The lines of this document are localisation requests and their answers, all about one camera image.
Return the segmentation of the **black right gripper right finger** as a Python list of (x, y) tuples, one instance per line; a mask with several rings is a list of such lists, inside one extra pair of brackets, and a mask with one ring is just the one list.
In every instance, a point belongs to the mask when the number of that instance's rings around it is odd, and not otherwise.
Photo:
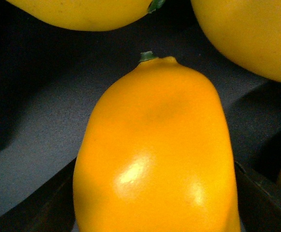
[(281, 188), (235, 162), (238, 207), (247, 232), (281, 232)]

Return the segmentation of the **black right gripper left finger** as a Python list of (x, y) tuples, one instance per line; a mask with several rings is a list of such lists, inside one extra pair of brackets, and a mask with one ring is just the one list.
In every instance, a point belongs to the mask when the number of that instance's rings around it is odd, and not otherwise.
[(75, 223), (75, 160), (28, 198), (0, 216), (0, 232), (70, 232)]

